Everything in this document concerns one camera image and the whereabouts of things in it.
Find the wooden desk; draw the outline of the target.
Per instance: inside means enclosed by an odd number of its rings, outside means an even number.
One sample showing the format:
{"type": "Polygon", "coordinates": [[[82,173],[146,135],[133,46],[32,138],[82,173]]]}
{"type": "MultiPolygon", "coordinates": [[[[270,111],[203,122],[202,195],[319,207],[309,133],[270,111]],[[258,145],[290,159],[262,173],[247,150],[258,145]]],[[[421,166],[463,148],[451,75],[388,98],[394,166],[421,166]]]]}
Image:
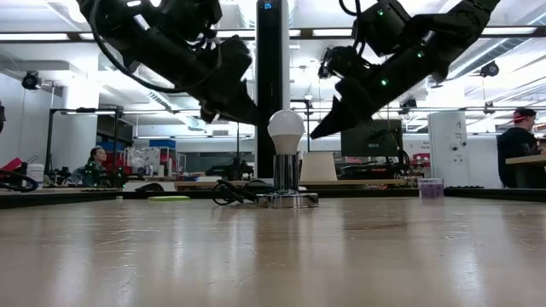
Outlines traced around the wooden desk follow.
{"type": "Polygon", "coordinates": [[[505,162],[514,168],[517,188],[546,188],[546,154],[509,158],[505,162]]]}

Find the beige lampshade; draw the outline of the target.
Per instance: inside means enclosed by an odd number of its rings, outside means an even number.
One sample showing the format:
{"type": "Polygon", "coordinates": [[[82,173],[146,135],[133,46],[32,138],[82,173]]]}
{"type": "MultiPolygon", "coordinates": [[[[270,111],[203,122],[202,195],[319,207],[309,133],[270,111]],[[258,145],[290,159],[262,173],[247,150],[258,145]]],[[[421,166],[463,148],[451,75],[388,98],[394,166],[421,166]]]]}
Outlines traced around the beige lampshade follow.
{"type": "Polygon", "coordinates": [[[337,181],[333,152],[309,152],[303,155],[300,181],[337,181]]]}

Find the white lightbulb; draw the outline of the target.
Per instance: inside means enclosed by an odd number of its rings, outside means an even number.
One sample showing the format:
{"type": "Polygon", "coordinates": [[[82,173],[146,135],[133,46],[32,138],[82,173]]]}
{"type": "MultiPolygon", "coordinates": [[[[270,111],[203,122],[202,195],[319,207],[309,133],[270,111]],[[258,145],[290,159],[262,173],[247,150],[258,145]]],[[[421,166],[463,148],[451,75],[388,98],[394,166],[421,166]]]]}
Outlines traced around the white lightbulb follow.
{"type": "Polygon", "coordinates": [[[283,109],[270,117],[267,131],[277,155],[293,155],[298,151],[305,126],[303,119],[295,111],[283,109]]]}

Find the black monitor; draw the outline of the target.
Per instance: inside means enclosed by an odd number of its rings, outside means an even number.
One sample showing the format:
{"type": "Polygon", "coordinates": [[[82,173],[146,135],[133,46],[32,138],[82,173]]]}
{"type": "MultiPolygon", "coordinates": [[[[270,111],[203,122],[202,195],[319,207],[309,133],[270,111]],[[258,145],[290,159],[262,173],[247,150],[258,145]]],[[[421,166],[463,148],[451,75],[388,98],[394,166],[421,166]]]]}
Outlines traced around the black monitor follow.
{"type": "Polygon", "coordinates": [[[402,121],[377,119],[341,132],[345,157],[396,157],[403,148],[402,121]]]}

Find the black upright post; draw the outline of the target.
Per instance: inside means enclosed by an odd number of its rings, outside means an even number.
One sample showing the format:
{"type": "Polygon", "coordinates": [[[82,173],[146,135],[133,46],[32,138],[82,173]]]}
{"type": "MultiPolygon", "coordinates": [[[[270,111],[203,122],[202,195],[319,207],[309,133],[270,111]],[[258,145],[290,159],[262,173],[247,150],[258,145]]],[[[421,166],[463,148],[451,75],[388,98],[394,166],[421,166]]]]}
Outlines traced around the black upright post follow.
{"type": "Polygon", "coordinates": [[[257,178],[273,177],[276,153],[267,130],[270,117],[282,108],[282,5],[280,0],[256,4],[256,92],[260,123],[257,128],[257,178]]]}

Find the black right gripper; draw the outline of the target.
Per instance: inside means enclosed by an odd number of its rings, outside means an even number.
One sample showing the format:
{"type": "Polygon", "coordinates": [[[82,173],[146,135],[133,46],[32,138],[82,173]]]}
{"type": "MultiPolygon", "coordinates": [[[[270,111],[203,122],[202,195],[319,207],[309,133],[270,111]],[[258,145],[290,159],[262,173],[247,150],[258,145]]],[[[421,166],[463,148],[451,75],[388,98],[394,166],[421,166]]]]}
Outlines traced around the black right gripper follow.
{"type": "Polygon", "coordinates": [[[335,85],[341,101],[334,96],[330,112],[310,133],[311,139],[330,136],[371,121],[371,115],[392,101],[399,87],[399,76],[380,67],[354,64],[340,72],[335,85]]]}

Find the red object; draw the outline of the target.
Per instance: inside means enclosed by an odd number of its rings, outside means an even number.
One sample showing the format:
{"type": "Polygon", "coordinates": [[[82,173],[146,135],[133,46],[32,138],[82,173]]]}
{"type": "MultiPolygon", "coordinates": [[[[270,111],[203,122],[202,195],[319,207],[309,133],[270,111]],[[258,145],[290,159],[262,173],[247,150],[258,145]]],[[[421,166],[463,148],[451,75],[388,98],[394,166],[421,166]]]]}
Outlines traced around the red object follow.
{"type": "Polygon", "coordinates": [[[0,167],[0,179],[4,179],[7,177],[7,175],[1,173],[1,171],[9,171],[9,172],[25,175],[26,168],[27,168],[27,162],[23,161],[20,158],[14,158],[11,161],[9,161],[6,165],[0,167]]]}

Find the white bucket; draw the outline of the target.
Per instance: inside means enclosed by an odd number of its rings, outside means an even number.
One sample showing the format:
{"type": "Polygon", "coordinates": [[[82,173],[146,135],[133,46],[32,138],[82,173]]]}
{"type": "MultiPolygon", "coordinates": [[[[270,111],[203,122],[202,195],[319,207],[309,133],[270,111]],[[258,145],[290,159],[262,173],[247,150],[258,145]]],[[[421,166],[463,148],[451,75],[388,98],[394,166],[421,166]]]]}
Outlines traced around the white bucket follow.
{"type": "Polygon", "coordinates": [[[26,168],[26,176],[30,177],[38,185],[38,189],[44,186],[44,164],[28,164],[26,168]]]}

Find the black metal frame stand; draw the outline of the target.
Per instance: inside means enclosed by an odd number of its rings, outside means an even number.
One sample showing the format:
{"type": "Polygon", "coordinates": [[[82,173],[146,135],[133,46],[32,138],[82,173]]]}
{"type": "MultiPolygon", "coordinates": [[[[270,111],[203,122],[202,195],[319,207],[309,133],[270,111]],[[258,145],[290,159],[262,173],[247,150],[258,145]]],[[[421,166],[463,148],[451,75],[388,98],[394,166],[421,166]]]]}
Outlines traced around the black metal frame stand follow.
{"type": "Polygon", "coordinates": [[[85,115],[85,116],[107,116],[113,115],[113,156],[116,157],[118,152],[118,142],[119,142],[119,127],[118,121],[121,119],[123,114],[122,107],[115,108],[89,108],[89,107],[79,107],[76,109],[68,108],[51,108],[49,110],[49,122],[48,122],[48,136],[46,142],[46,154],[45,154],[45,164],[44,169],[46,171],[52,170],[52,136],[53,136],[53,125],[54,125],[54,116],[56,113],[63,113],[64,115],[85,115]]]}

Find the black table edge rail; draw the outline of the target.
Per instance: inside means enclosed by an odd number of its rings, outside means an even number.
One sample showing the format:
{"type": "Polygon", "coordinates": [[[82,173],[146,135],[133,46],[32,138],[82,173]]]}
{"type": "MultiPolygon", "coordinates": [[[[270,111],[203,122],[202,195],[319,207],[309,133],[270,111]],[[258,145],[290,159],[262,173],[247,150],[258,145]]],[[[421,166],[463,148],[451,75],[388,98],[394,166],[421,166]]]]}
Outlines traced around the black table edge rail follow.
{"type": "MultiPolygon", "coordinates": [[[[391,198],[391,197],[418,197],[416,188],[392,188],[392,189],[318,189],[312,190],[322,198],[391,198]]],[[[145,200],[151,196],[188,196],[192,200],[212,200],[220,198],[220,193],[211,190],[190,190],[183,192],[75,192],[75,193],[21,193],[0,194],[0,210],[25,208],[33,206],[49,206],[81,202],[93,202],[115,200],[122,197],[124,200],[145,200]]],[[[546,189],[517,189],[517,188],[446,188],[446,197],[475,198],[491,200],[521,200],[546,202],[546,189]]]]}

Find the clear container purple contents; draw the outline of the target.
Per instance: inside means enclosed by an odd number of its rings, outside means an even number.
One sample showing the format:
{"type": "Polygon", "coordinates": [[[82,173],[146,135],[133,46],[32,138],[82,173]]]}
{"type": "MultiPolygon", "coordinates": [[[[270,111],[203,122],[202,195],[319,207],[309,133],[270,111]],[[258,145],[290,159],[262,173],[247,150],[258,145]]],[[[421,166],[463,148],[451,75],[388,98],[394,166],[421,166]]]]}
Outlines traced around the clear container purple contents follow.
{"type": "Polygon", "coordinates": [[[444,197],[444,180],[441,178],[419,178],[417,184],[421,199],[444,197]]]}

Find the chrome lamp base with socket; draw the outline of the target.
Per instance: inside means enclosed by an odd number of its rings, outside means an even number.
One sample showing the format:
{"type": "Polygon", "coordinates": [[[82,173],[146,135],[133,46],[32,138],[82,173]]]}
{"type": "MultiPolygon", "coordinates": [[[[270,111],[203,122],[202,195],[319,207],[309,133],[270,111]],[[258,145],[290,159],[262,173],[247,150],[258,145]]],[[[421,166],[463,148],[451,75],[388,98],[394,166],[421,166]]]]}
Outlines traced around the chrome lamp base with socket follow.
{"type": "Polygon", "coordinates": [[[258,194],[258,207],[268,209],[303,209],[319,207],[316,193],[299,191],[299,157],[276,155],[273,163],[273,191],[258,194]]]}

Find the black background robot device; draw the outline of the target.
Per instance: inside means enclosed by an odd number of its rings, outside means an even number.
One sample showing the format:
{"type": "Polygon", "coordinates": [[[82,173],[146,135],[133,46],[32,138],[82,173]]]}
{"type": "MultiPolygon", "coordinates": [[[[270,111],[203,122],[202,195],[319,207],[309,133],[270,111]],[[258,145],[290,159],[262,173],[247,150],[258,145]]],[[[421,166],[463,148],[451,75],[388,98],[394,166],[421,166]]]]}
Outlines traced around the black background robot device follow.
{"type": "Polygon", "coordinates": [[[92,188],[123,188],[128,182],[127,175],[123,168],[99,169],[95,164],[88,164],[82,170],[82,183],[92,188]]]}

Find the person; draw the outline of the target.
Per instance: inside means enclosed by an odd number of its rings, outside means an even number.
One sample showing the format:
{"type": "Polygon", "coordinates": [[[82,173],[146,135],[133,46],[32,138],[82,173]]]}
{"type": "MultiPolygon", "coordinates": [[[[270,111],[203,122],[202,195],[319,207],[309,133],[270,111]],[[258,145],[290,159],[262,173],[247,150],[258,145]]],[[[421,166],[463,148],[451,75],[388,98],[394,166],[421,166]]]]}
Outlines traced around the person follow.
{"type": "Polygon", "coordinates": [[[86,187],[94,186],[94,177],[99,171],[105,171],[103,164],[106,160],[106,151],[102,147],[97,146],[92,148],[87,162],[73,171],[70,176],[70,182],[77,185],[81,184],[86,187]]]}
{"type": "Polygon", "coordinates": [[[504,188],[517,188],[516,172],[506,159],[538,154],[537,139],[531,132],[537,113],[519,107],[513,113],[514,125],[497,138],[498,175],[504,188]]]}

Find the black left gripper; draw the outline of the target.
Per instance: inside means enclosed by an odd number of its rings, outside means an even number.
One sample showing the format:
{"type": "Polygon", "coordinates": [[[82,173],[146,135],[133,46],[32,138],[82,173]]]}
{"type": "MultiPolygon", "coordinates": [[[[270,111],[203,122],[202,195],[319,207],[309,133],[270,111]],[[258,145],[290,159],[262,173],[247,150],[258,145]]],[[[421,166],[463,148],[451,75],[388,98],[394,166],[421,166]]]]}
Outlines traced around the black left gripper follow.
{"type": "Polygon", "coordinates": [[[210,124],[220,120],[258,125],[258,107],[249,96],[247,81],[227,81],[220,78],[218,69],[221,55],[200,55],[199,63],[205,65],[207,78],[196,85],[189,94],[200,105],[200,118],[210,124]]]}

